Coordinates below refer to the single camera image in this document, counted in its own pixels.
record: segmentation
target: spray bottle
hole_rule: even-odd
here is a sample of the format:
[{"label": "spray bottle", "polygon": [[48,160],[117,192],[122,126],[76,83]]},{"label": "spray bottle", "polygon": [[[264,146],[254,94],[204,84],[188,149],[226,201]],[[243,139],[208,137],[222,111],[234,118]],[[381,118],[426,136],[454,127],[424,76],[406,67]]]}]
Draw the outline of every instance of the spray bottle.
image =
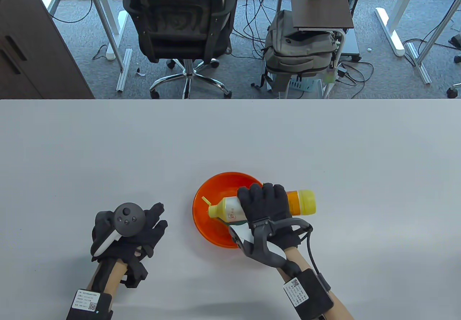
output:
[{"label": "spray bottle", "polygon": [[[287,191],[290,213],[296,215],[310,215],[316,211],[315,195],[310,190]],[[236,196],[223,198],[217,205],[209,206],[210,218],[219,218],[225,223],[246,221],[245,213]]]}]

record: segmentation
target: label sticker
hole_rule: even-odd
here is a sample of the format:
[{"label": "label sticker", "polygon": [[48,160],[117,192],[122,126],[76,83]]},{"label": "label sticker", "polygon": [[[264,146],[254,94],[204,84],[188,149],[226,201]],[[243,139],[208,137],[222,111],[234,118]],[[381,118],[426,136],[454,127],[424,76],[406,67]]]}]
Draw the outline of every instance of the label sticker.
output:
[{"label": "label sticker", "polygon": [[99,300],[99,293],[87,290],[78,290],[75,295],[72,308],[76,310],[88,310],[94,312]]},{"label": "label sticker", "polygon": [[290,280],[283,286],[283,289],[295,307],[309,299],[298,278]]}]

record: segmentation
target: forearm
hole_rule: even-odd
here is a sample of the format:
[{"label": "forearm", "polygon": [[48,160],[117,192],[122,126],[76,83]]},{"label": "forearm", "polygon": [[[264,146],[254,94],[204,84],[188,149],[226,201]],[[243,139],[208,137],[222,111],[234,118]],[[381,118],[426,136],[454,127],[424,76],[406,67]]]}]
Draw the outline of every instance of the forearm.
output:
[{"label": "forearm", "polygon": [[[91,281],[87,287],[88,290],[91,290],[93,287],[93,282],[94,282],[94,277],[97,275],[101,268],[102,263],[99,263],[98,268],[96,269],[96,272],[94,272],[93,277],[91,278]],[[112,268],[112,271],[110,272],[109,278],[107,279],[107,283],[104,287],[104,293],[105,294],[110,294],[112,296],[112,301],[111,305],[109,307],[109,310],[112,308],[112,303],[114,301],[115,295],[117,294],[117,289],[120,285],[120,280],[122,280],[123,276],[125,275],[127,271],[127,264],[125,264],[123,261],[120,259],[117,260],[115,263],[114,267]]]},{"label": "forearm", "polygon": [[[298,264],[301,271],[312,268],[297,248],[291,247],[285,249],[285,254],[288,260]],[[285,282],[290,281],[291,278],[288,277],[281,269],[278,268],[277,270]],[[325,312],[324,316],[326,317],[326,320],[354,320],[344,304],[342,304],[342,302],[335,296],[335,294],[333,294],[331,291],[329,294],[334,302],[334,306],[329,311]]]}]

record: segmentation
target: dark wooden cabinet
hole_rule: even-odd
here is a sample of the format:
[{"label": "dark wooden cabinet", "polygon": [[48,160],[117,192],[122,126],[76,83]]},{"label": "dark wooden cabinet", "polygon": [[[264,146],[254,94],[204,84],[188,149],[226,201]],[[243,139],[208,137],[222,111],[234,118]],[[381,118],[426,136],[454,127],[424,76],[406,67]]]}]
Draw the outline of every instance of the dark wooden cabinet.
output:
[{"label": "dark wooden cabinet", "polygon": [[94,98],[41,0],[0,0],[0,21],[0,99]]}]

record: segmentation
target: floor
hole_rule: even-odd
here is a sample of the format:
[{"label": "floor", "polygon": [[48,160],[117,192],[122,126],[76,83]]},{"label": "floor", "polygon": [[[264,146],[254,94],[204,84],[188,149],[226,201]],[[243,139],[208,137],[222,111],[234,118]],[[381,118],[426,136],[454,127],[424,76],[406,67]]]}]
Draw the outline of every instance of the floor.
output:
[{"label": "floor", "polygon": [[[459,68],[461,65],[453,63],[453,57],[461,52],[435,45],[424,62],[433,83],[424,85],[418,71],[404,58],[398,58],[394,55],[375,15],[375,7],[384,7],[389,12],[395,1],[359,0],[357,5],[354,25],[362,60],[372,63],[375,69],[371,79],[367,81],[364,90],[357,98],[445,98],[447,88],[453,83],[461,82]],[[440,22],[452,2],[453,0],[411,0],[397,30],[401,40],[423,38]],[[274,15],[270,8],[275,7],[275,3],[276,0],[265,0],[265,6],[268,7],[265,11],[269,19],[272,19]],[[88,11],[89,5],[89,0],[62,0],[56,11],[56,16],[60,19],[76,20]],[[117,10],[122,9],[121,0],[114,0],[114,5]],[[290,9],[290,0],[283,0],[283,8]],[[252,3],[247,6],[247,9],[248,16],[252,17],[254,15]],[[245,0],[239,0],[235,29],[242,32],[246,24]],[[257,24],[260,35],[264,37],[268,20],[261,12],[257,18]],[[98,48],[107,43],[107,37],[96,10],[92,8],[88,17],[82,22],[67,24],[56,21],[56,25],[97,98],[148,99],[150,98],[148,89],[157,78],[175,73],[175,70],[166,67],[164,60],[158,64],[150,63],[140,52],[134,25],[129,19],[120,51],[123,55],[126,48],[132,48],[133,56],[125,90],[122,93],[117,93],[115,91],[119,74],[117,63],[115,61],[109,62],[105,58],[92,60]],[[446,27],[438,42],[446,44],[449,38],[458,33],[455,29],[459,30],[460,27],[461,15],[457,13],[454,16],[454,22]],[[232,47],[235,56],[252,57],[252,43],[249,40],[232,35]],[[266,91],[257,91],[250,86],[250,83],[259,80],[259,60],[224,55],[220,61],[219,68],[208,69],[202,73],[223,82],[233,91],[233,98],[274,97]],[[363,71],[365,76],[370,75],[371,70],[368,65],[357,65],[357,67]],[[146,75],[137,75],[137,68],[140,69],[140,73]],[[358,73],[353,73],[353,76],[357,79],[361,77]],[[359,89],[360,86],[336,84],[331,98],[350,98]],[[165,99],[181,98],[182,91],[183,83],[181,82],[167,83],[159,88],[161,98]],[[300,94],[302,93],[291,91],[290,97],[297,98]],[[222,93],[217,88],[194,83],[191,98],[222,98]]]}]

